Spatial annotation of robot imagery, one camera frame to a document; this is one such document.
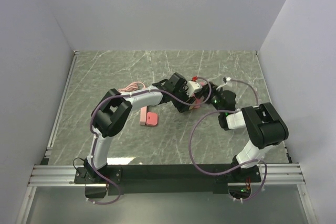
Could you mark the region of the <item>pink triangular power strip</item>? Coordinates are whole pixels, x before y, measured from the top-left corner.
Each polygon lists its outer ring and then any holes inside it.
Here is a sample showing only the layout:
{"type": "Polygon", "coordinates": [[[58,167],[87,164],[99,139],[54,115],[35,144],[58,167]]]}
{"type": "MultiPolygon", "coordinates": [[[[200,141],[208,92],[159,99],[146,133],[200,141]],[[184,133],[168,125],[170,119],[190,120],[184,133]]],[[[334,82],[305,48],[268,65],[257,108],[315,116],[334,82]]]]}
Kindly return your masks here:
{"type": "MultiPolygon", "coordinates": [[[[200,82],[200,85],[201,85],[201,86],[204,86],[204,85],[206,85],[206,83],[205,83],[205,82],[200,82]]],[[[194,103],[194,106],[193,106],[192,109],[198,109],[198,108],[200,107],[200,104],[201,104],[203,101],[204,101],[204,97],[203,97],[203,96],[200,97],[200,98],[196,98],[195,103],[194,103]]]]}

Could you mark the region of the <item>pink long power strip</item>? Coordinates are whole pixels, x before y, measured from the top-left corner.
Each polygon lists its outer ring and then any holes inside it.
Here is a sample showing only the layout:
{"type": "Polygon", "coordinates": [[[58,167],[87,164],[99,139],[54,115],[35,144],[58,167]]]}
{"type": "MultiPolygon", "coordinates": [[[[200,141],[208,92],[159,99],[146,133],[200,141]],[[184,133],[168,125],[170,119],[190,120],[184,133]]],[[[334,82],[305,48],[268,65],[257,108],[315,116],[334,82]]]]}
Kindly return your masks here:
{"type": "Polygon", "coordinates": [[[147,120],[147,107],[144,106],[140,110],[140,125],[146,125],[147,120]]]}

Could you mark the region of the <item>pink triangular plug adapter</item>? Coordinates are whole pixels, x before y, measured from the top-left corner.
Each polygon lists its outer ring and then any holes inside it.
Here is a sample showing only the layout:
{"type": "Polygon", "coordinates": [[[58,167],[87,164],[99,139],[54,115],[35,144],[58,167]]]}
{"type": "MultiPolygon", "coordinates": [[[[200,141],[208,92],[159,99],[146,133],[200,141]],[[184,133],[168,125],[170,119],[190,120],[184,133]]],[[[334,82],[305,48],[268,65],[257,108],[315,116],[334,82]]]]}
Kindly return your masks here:
{"type": "Polygon", "coordinates": [[[154,112],[148,112],[146,114],[146,122],[147,126],[157,126],[158,124],[158,114],[154,112]]]}

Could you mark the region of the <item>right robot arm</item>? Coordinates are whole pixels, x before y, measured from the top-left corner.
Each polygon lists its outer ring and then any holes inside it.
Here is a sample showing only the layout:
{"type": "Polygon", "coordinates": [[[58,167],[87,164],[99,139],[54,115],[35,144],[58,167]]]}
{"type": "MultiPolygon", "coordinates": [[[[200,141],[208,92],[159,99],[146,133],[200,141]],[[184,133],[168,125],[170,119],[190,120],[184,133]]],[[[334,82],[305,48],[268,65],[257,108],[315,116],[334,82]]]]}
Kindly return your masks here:
{"type": "Polygon", "coordinates": [[[249,175],[249,168],[263,159],[265,154],[286,140],[289,131],[274,106],[262,103],[236,109],[236,94],[223,90],[211,83],[204,85],[206,103],[211,104],[218,112],[219,125],[225,131],[245,128],[249,140],[244,148],[234,156],[230,175],[241,182],[249,175]]]}

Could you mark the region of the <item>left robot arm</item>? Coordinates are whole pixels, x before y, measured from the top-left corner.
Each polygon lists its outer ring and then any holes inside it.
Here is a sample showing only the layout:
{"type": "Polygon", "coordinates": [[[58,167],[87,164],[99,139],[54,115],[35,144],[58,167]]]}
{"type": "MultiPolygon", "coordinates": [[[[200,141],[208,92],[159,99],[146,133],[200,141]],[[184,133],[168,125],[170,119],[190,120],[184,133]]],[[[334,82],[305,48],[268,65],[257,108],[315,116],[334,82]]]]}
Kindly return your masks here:
{"type": "Polygon", "coordinates": [[[189,110],[196,101],[195,94],[201,89],[202,85],[196,78],[187,81],[182,75],[174,73],[168,80],[140,90],[109,90],[91,116],[90,131],[93,133],[93,141],[84,161],[87,178],[93,183],[99,183],[106,177],[107,156],[112,138],[121,132],[132,111],[172,102],[182,113],[189,110]]]}

